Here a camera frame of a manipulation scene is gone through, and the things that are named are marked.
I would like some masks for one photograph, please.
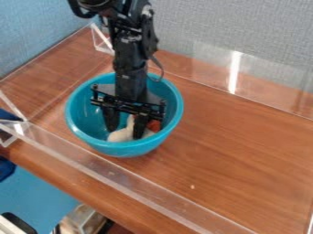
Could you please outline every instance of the wooden surface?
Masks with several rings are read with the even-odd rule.
[[[90,36],[88,31],[77,33],[3,82],[0,88],[33,123],[92,150],[64,124],[64,102],[72,89],[87,78],[111,71],[111,58],[92,50]],[[171,70],[188,62],[188,58],[159,53],[160,61],[168,58]],[[255,232],[305,233],[313,197],[312,121],[194,83],[193,80],[205,77],[201,70],[207,68],[211,68],[211,81],[218,82],[227,75],[221,68],[201,62],[197,66],[202,68],[197,69],[199,72],[183,67],[186,79],[179,77],[182,71],[179,76],[174,72],[166,74],[182,92],[184,115],[163,145],[134,159],[103,157]],[[261,92],[266,87],[274,89],[270,95],[298,93],[269,81],[242,76],[253,87],[262,84]],[[305,105],[297,108],[310,112]],[[25,143],[16,142],[1,151],[16,164],[134,233],[191,233],[174,220]]]

